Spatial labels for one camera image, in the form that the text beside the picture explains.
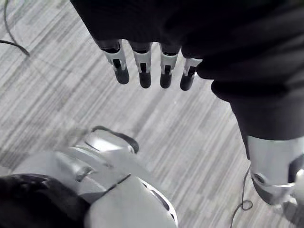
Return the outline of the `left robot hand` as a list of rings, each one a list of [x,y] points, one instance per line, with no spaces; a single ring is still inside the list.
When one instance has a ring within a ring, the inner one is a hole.
[[[301,0],[74,0],[97,44],[175,45],[237,119],[251,176],[270,205],[304,202]]]

